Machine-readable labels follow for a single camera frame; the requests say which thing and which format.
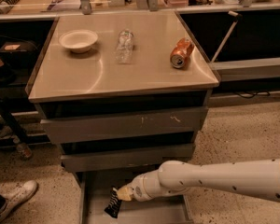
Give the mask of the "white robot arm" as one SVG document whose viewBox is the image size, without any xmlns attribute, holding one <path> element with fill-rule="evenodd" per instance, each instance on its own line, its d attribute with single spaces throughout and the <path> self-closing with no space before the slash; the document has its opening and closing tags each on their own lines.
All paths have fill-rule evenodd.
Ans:
<svg viewBox="0 0 280 224">
<path fill-rule="evenodd" d="M 194 165 L 166 161 L 117 191 L 121 201 L 182 195 L 192 187 L 217 189 L 280 202 L 280 159 Z"/>
</svg>

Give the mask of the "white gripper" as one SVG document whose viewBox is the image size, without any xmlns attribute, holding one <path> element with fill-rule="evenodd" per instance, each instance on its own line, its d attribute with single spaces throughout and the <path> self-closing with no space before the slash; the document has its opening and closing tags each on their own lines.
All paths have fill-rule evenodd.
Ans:
<svg viewBox="0 0 280 224">
<path fill-rule="evenodd" d="M 160 193 L 161 184 L 157 171 L 140 174 L 131 183 L 117 190 L 118 199 L 126 202 L 132 199 L 139 202 L 149 201 Z"/>
</svg>

